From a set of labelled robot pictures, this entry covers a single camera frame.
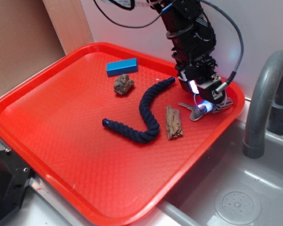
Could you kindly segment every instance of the navy rope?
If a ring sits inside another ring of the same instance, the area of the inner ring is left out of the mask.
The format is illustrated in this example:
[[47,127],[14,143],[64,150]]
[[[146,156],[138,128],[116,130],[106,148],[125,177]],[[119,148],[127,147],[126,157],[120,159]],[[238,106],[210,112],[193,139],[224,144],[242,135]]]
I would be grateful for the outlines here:
[[120,122],[112,121],[109,119],[103,119],[103,126],[115,131],[126,138],[136,142],[147,144],[154,140],[159,133],[159,124],[154,118],[150,110],[150,104],[152,103],[154,97],[167,89],[171,84],[175,82],[175,78],[171,77],[166,80],[160,81],[153,86],[151,86],[142,96],[139,110],[142,119],[147,124],[148,130],[145,132],[137,131],[129,126],[126,126]]

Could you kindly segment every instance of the black bracket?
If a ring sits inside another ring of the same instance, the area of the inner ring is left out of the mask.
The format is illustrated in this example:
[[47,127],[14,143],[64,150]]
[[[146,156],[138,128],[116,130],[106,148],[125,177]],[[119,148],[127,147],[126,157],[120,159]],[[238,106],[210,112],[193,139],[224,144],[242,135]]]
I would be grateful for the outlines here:
[[10,148],[0,151],[0,225],[22,206],[32,171]]

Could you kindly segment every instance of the sink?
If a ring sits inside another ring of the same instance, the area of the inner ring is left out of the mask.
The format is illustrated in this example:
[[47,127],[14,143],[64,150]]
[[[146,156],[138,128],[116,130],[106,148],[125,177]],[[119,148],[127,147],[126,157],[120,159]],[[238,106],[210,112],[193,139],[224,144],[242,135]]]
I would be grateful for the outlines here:
[[267,132],[264,155],[251,159],[244,128],[236,120],[165,201],[201,226],[283,226],[283,137]]

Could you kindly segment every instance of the drain cover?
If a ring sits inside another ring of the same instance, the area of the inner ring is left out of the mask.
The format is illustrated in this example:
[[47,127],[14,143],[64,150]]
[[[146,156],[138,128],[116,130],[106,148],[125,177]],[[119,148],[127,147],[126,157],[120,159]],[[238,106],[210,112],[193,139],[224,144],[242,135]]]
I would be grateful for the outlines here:
[[259,198],[244,187],[229,187],[220,192],[216,197],[215,207],[220,217],[233,225],[248,225],[261,212]]

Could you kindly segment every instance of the metal key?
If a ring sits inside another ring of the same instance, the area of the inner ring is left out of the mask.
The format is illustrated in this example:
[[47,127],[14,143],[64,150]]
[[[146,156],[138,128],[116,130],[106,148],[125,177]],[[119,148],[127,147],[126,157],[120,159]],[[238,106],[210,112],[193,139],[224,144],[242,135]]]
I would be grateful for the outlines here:
[[207,112],[207,107],[205,105],[198,105],[197,107],[197,106],[187,105],[185,103],[178,103],[178,104],[192,111],[190,114],[190,119],[192,121],[196,121],[200,119]]
[[233,100],[231,98],[227,98],[224,104],[214,105],[212,109],[212,113],[223,111],[232,105],[233,105]]

